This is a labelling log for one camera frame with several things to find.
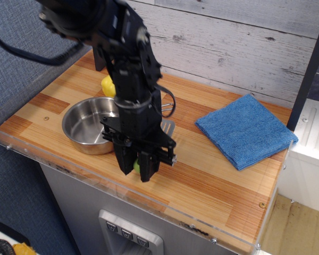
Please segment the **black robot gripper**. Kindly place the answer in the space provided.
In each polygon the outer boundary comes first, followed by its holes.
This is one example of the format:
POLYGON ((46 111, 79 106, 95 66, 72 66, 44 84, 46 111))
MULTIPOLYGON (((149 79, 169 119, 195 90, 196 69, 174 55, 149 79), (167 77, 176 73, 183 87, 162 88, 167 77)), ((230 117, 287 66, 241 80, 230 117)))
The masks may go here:
POLYGON ((177 162, 176 142, 161 129, 162 120, 168 120, 163 111, 173 111, 175 104, 163 109, 160 99, 151 100, 151 107, 127 110, 119 107, 119 117, 103 117, 103 138, 113 142, 120 170, 128 175, 138 159, 140 178, 148 182, 158 172, 160 163, 173 166, 177 162))

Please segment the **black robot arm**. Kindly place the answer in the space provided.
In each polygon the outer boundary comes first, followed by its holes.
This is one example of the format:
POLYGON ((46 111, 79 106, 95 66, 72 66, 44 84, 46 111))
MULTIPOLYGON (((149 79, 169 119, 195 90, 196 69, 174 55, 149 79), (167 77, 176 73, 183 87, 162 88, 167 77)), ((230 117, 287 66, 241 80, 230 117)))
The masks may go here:
POLYGON ((160 63, 142 18, 125 1, 42 1, 41 19, 61 37, 93 48, 115 85, 118 117, 104 117, 103 138, 111 141, 121 171, 139 164, 148 182, 160 164, 174 165, 175 141, 162 130, 160 63))

